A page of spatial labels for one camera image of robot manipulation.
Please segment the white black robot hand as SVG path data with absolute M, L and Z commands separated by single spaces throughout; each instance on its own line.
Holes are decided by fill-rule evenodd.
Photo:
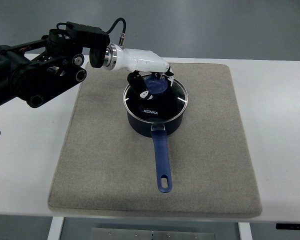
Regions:
M 114 71 L 127 69 L 132 73 L 129 84 L 140 98 L 146 100 L 153 98 L 140 72 L 159 73 L 160 78 L 165 78 L 171 86 L 173 85 L 174 73 L 170 64 L 156 53 L 150 50 L 122 49 L 113 43 L 111 44 L 111 50 L 112 69 Z

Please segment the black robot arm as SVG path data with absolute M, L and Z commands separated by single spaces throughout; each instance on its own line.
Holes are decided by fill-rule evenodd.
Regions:
M 89 49 L 94 68 L 110 59 L 109 34 L 122 22 L 119 43 L 126 35 L 126 20 L 117 18 L 107 31 L 73 22 L 57 23 L 40 40 L 15 46 L 0 45 L 0 106 L 18 97 L 38 108 L 87 77 L 83 49 Z

